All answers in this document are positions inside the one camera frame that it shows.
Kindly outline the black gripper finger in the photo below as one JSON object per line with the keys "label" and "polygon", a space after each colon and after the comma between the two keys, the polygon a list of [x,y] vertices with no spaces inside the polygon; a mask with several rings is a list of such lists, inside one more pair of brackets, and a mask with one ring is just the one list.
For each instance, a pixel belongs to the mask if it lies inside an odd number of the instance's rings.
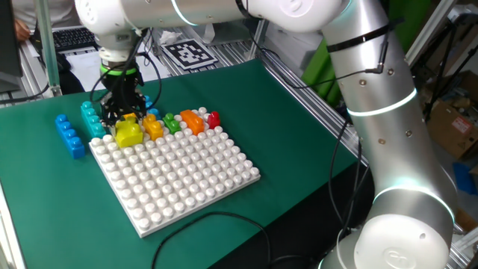
{"label": "black gripper finger", "polygon": [[100,105],[104,124],[108,128],[113,128],[120,119],[121,107],[119,100],[112,93],[106,93],[100,99]]}
{"label": "black gripper finger", "polygon": [[146,98],[142,93],[136,93],[130,101],[131,110],[135,113],[139,120],[146,116]]}

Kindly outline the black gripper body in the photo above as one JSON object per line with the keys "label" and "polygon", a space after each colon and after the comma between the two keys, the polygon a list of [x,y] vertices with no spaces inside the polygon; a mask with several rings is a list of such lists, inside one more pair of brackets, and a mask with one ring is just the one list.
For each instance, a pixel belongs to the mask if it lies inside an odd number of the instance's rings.
{"label": "black gripper body", "polygon": [[107,93],[101,98],[101,102],[107,102],[109,99],[115,103],[139,103],[143,100],[143,94],[137,89],[137,86],[143,86],[143,78],[138,71],[127,71],[125,75],[121,72],[112,71],[102,79]]}

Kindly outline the person's hand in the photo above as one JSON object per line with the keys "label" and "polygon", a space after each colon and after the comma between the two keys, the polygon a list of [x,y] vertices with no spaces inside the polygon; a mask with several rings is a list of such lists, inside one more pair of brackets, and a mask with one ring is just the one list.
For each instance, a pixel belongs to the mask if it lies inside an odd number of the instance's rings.
{"label": "person's hand", "polygon": [[20,19],[15,19],[16,38],[19,42],[26,41],[30,38],[31,32],[29,27]]}

